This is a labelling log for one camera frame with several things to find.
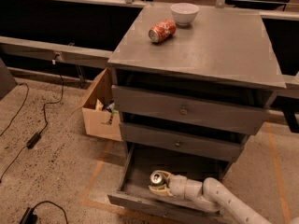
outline cabinet top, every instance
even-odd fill
[[[256,88],[285,88],[258,11],[199,7],[190,26],[154,44],[149,30],[172,19],[171,4],[143,8],[109,62],[130,69]]]

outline soda can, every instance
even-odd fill
[[[166,19],[154,25],[149,30],[149,38],[152,42],[158,43],[167,39],[176,32],[176,24],[173,20]]]

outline cardboard box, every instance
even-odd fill
[[[121,141],[120,115],[118,112],[111,117],[111,113],[108,111],[95,110],[97,99],[103,105],[113,99],[111,86],[111,71],[105,69],[86,90],[78,108],[82,108],[86,134]]]

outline power adapter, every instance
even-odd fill
[[[28,140],[26,146],[27,146],[28,148],[33,148],[40,138],[41,138],[41,135],[39,134],[39,132],[36,132],[36,133],[31,137],[31,139]]]
[[[37,215],[34,215],[34,211],[35,211],[34,208],[27,207],[19,224],[36,224]]]

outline dresser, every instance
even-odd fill
[[[120,187],[109,199],[178,221],[219,223],[217,213],[151,194],[150,174],[222,180],[285,82],[257,11],[200,7],[191,26],[151,43],[150,27],[171,19],[170,6],[144,7],[108,60],[128,150]]]

